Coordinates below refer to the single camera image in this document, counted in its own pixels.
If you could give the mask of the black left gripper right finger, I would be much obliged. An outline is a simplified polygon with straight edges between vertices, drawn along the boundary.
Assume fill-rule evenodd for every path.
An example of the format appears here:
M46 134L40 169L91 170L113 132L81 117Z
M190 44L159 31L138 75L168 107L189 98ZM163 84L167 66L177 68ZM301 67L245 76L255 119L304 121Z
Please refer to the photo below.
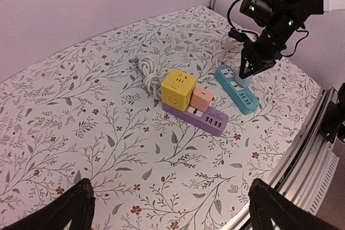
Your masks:
M260 178L252 182L249 199L253 229L338 229L296 206Z

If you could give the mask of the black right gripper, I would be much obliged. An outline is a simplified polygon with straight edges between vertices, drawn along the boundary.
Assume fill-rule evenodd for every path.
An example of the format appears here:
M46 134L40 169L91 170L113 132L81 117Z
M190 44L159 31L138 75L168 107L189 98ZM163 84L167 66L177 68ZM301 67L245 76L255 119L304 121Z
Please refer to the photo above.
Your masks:
M239 77L246 79L252 75L272 68L282 58L281 51L286 49L286 38L267 34L259 37L258 42L245 41L241 51Z

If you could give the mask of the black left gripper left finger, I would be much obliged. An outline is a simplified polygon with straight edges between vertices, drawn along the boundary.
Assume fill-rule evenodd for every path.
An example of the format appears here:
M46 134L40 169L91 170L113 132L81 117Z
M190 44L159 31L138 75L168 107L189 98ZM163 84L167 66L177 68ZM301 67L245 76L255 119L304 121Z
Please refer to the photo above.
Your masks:
M11 229L91 229L94 218L94 191L83 178L37 212L4 227Z

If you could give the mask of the blue plug adapter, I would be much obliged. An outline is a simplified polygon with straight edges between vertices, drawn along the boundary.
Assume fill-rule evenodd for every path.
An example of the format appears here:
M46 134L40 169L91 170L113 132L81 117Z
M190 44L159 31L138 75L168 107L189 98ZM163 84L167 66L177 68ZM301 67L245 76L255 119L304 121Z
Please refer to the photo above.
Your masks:
M247 78L244 78L242 79L240 76L239 76L239 72L235 75L234 77L234 80L235 82L240 85L241 87L248 87L249 84L251 83L252 81L252 75L248 76Z

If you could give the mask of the teal power strip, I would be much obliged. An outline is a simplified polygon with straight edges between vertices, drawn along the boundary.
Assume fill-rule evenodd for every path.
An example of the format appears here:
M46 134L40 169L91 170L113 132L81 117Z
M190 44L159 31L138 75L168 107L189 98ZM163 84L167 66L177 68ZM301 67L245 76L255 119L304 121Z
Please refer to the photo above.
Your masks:
M255 95L235 81L235 73L230 66L219 66L214 77L243 115L248 115L259 107Z

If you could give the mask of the pink plug adapter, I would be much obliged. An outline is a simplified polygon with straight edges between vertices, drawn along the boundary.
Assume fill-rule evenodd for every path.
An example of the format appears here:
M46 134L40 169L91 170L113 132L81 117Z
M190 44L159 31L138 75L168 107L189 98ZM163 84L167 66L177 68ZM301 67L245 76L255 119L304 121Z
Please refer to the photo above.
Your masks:
M190 105L196 108L197 110L206 112L212 99L212 92L202 87L196 87L193 91Z

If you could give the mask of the purple power strip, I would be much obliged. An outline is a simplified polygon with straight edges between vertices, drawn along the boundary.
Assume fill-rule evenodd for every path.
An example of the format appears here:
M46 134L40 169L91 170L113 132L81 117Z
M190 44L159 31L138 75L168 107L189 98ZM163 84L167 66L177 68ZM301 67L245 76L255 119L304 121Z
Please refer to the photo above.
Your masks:
M180 111L163 103L162 109L193 126L219 137L223 134L229 121L229 116L213 107L208 107L204 112L189 106L185 111Z

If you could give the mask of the yellow cube socket adapter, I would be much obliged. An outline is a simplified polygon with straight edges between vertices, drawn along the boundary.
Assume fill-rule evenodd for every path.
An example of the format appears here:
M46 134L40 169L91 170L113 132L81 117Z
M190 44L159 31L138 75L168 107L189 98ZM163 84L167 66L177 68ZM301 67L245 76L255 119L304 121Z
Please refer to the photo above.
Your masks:
M173 69L161 83L162 102L177 110L185 111L196 85L195 76Z

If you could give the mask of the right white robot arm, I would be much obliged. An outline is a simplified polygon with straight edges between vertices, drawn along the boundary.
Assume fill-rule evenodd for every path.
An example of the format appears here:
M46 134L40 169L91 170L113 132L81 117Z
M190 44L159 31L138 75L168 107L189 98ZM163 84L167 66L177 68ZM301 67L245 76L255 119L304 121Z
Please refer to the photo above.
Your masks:
M239 77L246 79L272 68L284 57L282 51L294 32L306 32L309 16L344 10L344 0L235 0L240 13L262 27L260 34L237 28L232 21L229 37L243 43Z

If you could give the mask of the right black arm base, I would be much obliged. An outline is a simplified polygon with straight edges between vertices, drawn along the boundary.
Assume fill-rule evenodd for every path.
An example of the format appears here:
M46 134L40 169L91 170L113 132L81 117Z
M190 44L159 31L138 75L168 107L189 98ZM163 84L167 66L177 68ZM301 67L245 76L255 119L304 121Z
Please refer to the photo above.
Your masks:
M329 143L338 138L344 143L344 83L337 91L336 101L333 101L335 89L326 92L326 104L319 132Z

